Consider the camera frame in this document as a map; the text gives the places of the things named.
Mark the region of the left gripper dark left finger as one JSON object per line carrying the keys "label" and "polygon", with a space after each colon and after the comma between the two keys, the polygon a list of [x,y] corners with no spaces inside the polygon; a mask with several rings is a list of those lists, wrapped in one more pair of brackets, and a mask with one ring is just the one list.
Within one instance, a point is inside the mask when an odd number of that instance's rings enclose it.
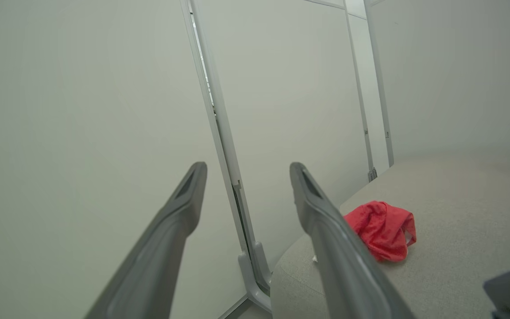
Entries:
{"label": "left gripper dark left finger", "polygon": [[200,222],[206,180],[206,163],[193,163],[99,295],[88,319],[170,317],[185,243]]}

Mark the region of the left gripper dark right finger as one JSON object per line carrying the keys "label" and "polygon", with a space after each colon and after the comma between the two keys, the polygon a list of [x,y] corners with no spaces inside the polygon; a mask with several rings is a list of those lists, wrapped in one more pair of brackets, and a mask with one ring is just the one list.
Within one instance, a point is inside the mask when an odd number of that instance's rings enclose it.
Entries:
{"label": "left gripper dark right finger", "polygon": [[413,319],[360,237],[342,218],[309,170],[290,164],[300,225],[310,236],[332,319]]}

